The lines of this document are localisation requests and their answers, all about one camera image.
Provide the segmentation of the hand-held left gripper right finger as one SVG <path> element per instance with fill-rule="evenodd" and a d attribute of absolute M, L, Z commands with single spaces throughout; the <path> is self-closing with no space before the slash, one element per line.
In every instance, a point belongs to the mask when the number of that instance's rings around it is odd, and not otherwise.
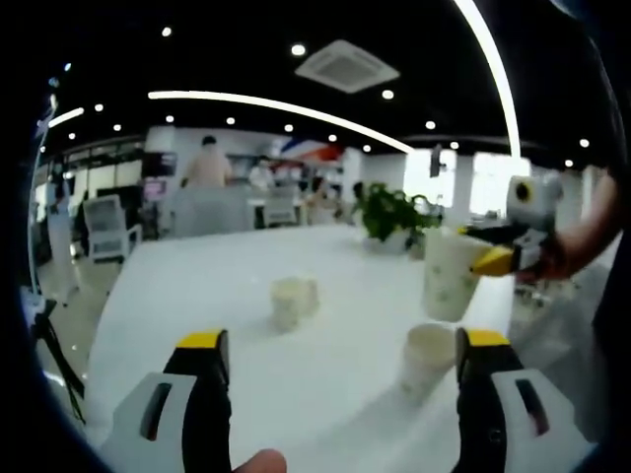
<path fill-rule="evenodd" d="M 591 451 L 574 406 L 501 333 L 456 332 L 457 472 L 571 472 Z"/>

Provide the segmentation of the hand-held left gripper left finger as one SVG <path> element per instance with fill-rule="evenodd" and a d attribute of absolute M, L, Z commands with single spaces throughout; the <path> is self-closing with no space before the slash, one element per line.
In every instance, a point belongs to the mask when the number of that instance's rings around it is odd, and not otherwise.
<path fill-rule="evenodd" d="M 228 331 L 184 337 L 114 410 L 112 470 L 230 472 L 229 386 Z"/>

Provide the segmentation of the person's right hand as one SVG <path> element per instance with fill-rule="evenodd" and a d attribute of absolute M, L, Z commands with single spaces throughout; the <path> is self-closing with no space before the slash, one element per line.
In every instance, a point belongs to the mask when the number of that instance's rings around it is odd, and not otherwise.
<path fill-rule="evenodd" d="M 537 262 L 520 271 L 517 279 L 522 283 L 568 279 L 586 265 L 584 256 L 584 246 L 578 235 L 555 234 L 544 242 Z"/>

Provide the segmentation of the person's left hand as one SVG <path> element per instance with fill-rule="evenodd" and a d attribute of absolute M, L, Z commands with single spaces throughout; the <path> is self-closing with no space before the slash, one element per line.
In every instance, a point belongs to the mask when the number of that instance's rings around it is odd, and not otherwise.
<path fill-rule="evenodd" d="M 233 473 L 286 473 L 287 461 L 278 450 L 266 448 L 233 470 Z"/>

